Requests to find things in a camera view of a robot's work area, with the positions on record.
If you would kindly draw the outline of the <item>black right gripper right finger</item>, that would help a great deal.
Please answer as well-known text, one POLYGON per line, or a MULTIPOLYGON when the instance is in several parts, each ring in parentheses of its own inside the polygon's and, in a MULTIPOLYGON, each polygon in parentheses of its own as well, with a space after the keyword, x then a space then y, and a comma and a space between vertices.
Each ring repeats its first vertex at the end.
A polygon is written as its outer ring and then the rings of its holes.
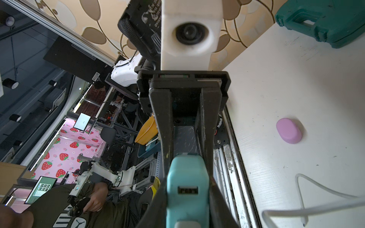
POLYGON ((238 228, 220 189, 210 176, 209 183, 210 228, 238 228))

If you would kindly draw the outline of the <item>aluminium frame rail front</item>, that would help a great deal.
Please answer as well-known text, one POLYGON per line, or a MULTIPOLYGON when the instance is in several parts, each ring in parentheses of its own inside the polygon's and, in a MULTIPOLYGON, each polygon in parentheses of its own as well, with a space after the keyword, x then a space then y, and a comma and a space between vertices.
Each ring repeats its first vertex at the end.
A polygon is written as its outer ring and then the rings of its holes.
POLYGON ((219 114, 213 158, 214 178, 236 224, 240 228, 261 228, 259 212, 227 107, 219 114))

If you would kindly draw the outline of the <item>green plastic tool case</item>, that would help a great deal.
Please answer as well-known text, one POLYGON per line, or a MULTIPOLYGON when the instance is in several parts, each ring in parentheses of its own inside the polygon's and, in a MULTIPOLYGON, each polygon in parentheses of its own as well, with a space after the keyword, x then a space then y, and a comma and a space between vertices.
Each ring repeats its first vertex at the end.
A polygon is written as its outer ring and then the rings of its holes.
POLYGON ((364 1, 287 1, 275 15, 277 24, 341 48, 365 32, 364 1))

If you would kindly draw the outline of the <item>purple earbuds case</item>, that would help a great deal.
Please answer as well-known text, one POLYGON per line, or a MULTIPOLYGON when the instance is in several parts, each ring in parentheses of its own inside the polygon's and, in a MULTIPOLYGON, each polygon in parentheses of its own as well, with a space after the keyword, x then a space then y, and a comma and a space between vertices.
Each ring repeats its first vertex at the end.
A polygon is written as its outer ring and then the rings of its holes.
POLYGON ((302 140, 302 132, 289 118, 282 118, 276 123, 276 129, 283 141, 289 144, 297 144, 302 140))

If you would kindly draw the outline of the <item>person in dark shirt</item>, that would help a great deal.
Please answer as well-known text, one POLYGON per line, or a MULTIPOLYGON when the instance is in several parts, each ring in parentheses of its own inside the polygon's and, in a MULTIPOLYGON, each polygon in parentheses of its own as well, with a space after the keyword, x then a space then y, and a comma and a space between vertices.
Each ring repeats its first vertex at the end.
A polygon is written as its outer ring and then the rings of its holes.
POLYGON ((134 228, 141 213, 141 194, 132 192, 114 203, 107 200, 108 185, 87 183, 78 195, 89 202, 79 216, 68 201, 73 184, 56 186, 47 191, 22 213, 1 205, 2 228, 134 228))

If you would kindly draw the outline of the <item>yellow bin in background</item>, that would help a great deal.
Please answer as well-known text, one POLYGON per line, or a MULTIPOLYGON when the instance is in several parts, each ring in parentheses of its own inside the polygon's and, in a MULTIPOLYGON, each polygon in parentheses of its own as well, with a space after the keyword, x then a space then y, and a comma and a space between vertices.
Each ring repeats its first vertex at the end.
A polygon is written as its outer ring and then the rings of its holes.
POLYGON ((158 134, 157 124, 154 116, 148 118, 148 120, 141 127, 135 143, 140 145, 146 145, 151 139, 158 134))

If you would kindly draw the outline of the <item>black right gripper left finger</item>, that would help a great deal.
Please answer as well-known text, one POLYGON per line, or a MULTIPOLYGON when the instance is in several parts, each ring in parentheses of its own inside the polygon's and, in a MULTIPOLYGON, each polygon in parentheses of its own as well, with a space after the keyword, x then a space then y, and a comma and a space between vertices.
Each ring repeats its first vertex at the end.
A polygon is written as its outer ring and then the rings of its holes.
POLYGON ((164 178, 152 203, 137 224, 137 228, 165 228, 168 204, 167 178, 164 178))

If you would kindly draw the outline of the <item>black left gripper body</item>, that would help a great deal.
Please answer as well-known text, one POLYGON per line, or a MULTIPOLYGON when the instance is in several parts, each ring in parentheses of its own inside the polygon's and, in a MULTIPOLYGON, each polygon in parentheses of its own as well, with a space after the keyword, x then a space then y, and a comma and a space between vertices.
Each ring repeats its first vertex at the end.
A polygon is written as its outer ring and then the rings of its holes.
POLYGON ((145 113, 152 113, 149 92, 168 89, 172 95, 174 116, 195 116, 199 107, 202 88, 217 86, 221 91, 220 111, 228 100, 231 79, 226 71, 156 71, 141 70, 137 77, 139 102, 145 113))

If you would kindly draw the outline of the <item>teal usb charger adapter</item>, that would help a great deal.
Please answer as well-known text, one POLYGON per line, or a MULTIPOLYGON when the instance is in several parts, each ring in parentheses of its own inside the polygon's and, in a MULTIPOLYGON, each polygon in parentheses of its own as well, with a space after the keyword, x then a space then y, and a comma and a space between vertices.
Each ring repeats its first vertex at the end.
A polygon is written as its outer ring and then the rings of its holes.
POLYGON ((167 228, 208 228, 209 175, 199 155, 176 156, 167 176, 167 228))

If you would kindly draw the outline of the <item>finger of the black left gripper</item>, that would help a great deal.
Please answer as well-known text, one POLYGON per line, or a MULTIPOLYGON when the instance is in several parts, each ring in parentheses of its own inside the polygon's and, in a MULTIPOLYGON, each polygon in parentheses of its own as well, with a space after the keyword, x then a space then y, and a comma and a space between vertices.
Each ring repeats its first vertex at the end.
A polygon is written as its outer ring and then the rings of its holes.
POLYGON ((166 177, 174 154, 172 95, 168 89, 151 88, 149 98, 161 138, 163 175, 166 177))
POLYGON ((221 91, 217 87, 202 88, 195 122, 199 150, 210 178, 213 177, 214 134, 221 105, 221 91))

